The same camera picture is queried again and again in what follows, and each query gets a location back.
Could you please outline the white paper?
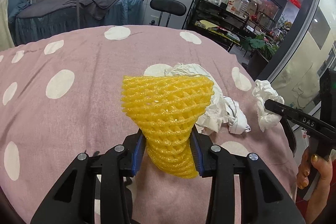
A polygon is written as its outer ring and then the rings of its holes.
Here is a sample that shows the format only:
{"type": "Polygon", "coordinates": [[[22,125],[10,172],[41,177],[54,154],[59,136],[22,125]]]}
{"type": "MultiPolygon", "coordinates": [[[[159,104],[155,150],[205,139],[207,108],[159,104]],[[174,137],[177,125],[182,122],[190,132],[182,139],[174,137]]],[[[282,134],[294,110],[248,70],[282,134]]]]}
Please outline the white paper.
{"type": "Polygon", "coordinates": [[[178,63],[172,68],[165,69],[165,76],[205,76],[214,83],[214,94],[211,96],[210,105],[206,107],[206,112],[196,122],[199,133],[207,135],[212,132],[218,133],[223,124],[228,125],[228,131],[231,134],[240,135],[251,131],[239,103],[225,96],[212,75],[200,65],[178,63]]]}

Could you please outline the yellow foam fruit net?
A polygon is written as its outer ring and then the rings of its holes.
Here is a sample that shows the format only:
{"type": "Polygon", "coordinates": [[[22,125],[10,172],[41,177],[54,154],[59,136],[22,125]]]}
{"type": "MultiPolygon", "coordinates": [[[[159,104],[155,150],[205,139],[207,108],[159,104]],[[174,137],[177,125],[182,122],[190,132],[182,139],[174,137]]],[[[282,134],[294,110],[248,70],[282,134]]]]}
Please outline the yellow foam fruit net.
{"type": "Polygon", "coordinates": [[[214,94],[206,76],[125,76],[122,110],[146,139],[146,150],[161,171],[195,178],[189,137],[214,94]]]}

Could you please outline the green potted plant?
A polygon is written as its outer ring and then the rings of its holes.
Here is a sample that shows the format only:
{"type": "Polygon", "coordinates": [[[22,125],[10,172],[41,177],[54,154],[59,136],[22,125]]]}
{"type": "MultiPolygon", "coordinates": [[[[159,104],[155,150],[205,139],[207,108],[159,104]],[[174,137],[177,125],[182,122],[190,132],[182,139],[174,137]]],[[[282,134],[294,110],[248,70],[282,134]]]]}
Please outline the green potted plant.
{"type": "Polygon", "coordinates": [[[264,70],[279,49],[278,45],[267,42],[263,35],[258,35],[256,38],[248,37],[241,45],[246,51],[252,53],[245,69],[253,80],[258,79],[259,74],[264,70]]]}

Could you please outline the pink polka dot blanket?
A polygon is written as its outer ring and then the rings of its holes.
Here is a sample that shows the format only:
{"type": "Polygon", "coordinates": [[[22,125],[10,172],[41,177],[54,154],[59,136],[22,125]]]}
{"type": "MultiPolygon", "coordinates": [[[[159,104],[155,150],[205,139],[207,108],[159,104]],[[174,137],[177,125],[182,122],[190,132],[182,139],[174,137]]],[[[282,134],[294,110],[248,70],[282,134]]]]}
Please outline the pink polka dot blanket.
{"type": "Polygon", "coordinates": [[[104,153],[137,131],[121,108],[124,76],[156,75],[198,64],[239,103],[251,127],[226,124],[212,141],[238,155],[257,153],[296,197],[297,165],[281,125],[261,131],[254,81],[228,53],[194,32],[165,27],[96,27],[63,33],[1,52],[1,188],[31,221],[71,161],[104,153]]]}

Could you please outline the black metal utility cart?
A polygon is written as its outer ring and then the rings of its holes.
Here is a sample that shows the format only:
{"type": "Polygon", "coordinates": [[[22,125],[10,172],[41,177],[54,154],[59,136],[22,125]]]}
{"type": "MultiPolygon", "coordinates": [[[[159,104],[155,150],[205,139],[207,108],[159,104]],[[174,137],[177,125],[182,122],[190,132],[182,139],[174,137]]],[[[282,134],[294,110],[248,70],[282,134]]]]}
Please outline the black metal utility cart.
{"type": "Polygon", "coordinates": [[[262,38],[248,30],[248,19],[227,11],[208,0],[192,0],[182,28],[214,41],[225,50],[241,47],[248,39],[262,38]]]}

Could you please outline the massage bed with grey cover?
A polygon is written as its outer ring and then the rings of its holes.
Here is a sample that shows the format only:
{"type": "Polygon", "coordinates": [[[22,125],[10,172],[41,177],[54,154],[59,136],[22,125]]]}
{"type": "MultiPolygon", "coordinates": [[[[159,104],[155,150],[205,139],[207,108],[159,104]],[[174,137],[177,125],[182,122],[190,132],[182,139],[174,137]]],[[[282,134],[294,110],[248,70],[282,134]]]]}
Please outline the massage bed with grey cover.
{"type": "Polygon", "coordinates": [[[9,30],[19,46],[81,28],[137,25],[143,1],[9,0],[9,30]]]}

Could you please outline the black round stool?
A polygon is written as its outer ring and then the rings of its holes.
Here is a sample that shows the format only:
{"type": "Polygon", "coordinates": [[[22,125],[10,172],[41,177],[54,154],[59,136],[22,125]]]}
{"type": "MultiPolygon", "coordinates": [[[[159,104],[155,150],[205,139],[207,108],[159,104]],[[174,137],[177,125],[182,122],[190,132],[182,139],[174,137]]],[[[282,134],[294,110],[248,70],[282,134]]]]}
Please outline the black round stool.
{"type": "Polygon", "coordinates": [[[184,16],[187,10],[186,6],[182,2],[176,0],[151,0],[150,8],[160,12],[157,26],[161,23],[163,13],[168,13],[166,27],[169,25],[170,17],[172,15],[184,16]]]}

